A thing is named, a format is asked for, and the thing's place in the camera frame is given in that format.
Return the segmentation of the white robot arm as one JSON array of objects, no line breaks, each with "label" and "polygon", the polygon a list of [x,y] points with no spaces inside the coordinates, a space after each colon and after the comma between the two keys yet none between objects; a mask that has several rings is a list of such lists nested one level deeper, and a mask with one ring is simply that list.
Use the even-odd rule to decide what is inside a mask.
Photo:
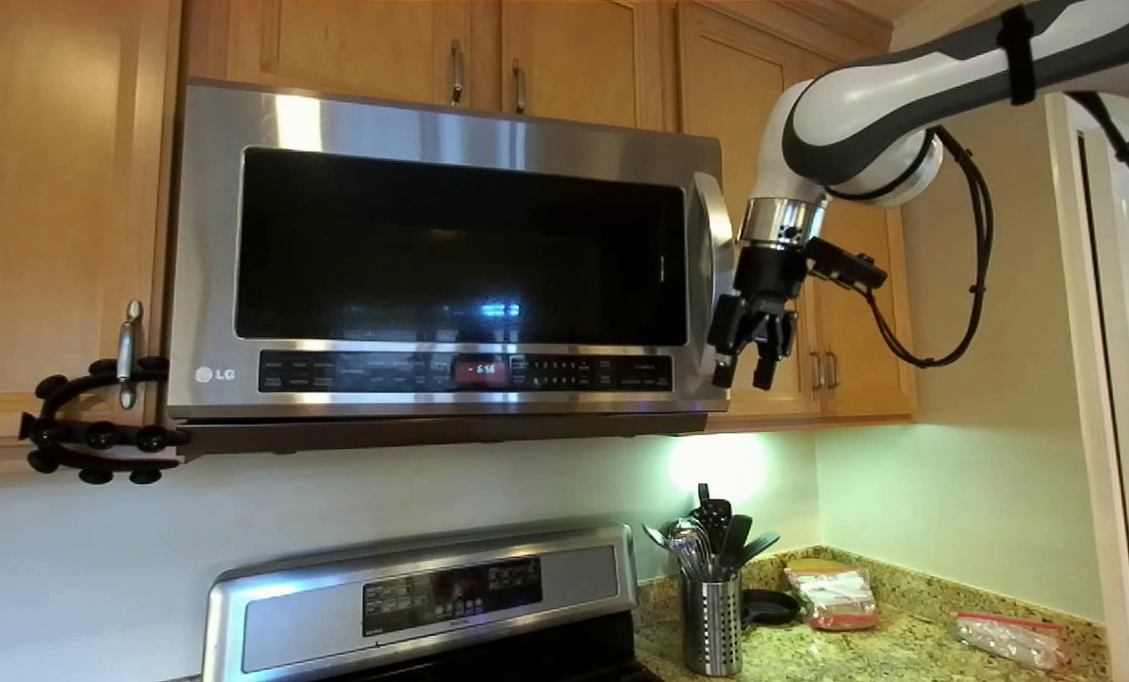
[{"label": "white robot arm", "polygon": [[[810,272],[859,292],[900,360],[954,362],[980,323],[994,205],[980,170],[942,119],[994,104],[1026,107],[1041,88],[1057,88],[1105,128],[1129,168],[1129,141],[1099,95],[1102,72],[1122,64],[1129,64],[1129,0],[1025,0],[935,42],[792,82],[758,145],[734,282],[711,307],[711,381],[733,388],[738,352],[756,345],[756,388],[775,388],[776,362],[792,352],[797,301]],[[917,196],[942,157],[954,157],[970,186],[979,282],[961,342],[942,356],[913,356],[877,302],[886,272],[825,241],[822,218],[830,201],[900,205]]]}]

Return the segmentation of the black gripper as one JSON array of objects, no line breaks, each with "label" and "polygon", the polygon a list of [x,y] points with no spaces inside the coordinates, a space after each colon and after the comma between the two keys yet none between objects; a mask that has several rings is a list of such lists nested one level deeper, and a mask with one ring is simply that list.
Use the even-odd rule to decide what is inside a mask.
[{"label": "black gripper", "polygon": [[756,388],[769,390],[776,362],[792,352],[800,284],[806,263],[800,246],[747,241],[734,282],[716,297],[710,345],[716,352],[711,388],[733,388],[738,352],[758,345]]}]

